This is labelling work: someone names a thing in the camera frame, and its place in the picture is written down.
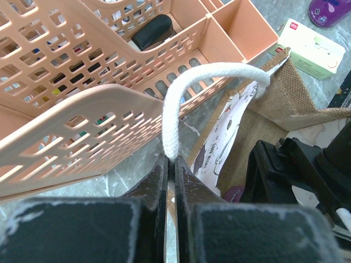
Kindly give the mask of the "brown canvas tote bag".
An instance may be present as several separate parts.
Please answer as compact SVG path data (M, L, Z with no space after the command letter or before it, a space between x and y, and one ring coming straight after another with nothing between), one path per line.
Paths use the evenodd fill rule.
M171 84L163 102L162 143L171 161L179 153L181 97L193 84L214 77L242 78L243 82L223 95L189 156L189 164L195 164L202 146L210 156L224 151L225 158L233 150L233 164L221 164L220 169L227 169L238 179L244 177L244 161L257 140L275 140L297 129L350 116L349 108L315 107L288 50L261 68L237 62L196 66Z

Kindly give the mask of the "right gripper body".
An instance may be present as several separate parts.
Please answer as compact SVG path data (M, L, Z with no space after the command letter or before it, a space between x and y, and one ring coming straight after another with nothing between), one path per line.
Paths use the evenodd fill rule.
M326 148L298 138L280 147L259 140L249 154L245 203L297 204L292 187L312 192L321 212L350 229L350 123Z

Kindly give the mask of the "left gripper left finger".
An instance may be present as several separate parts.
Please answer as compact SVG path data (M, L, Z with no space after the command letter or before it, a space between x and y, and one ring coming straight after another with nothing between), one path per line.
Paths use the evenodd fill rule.
M30 198L1 233L1 262L164 262L168 160L121 197Z

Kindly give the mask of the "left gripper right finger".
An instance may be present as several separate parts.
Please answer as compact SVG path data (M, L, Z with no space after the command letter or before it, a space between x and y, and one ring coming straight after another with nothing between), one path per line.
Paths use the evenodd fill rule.
M179 262L343 262L330 225L301 205L229 203L174 163Z

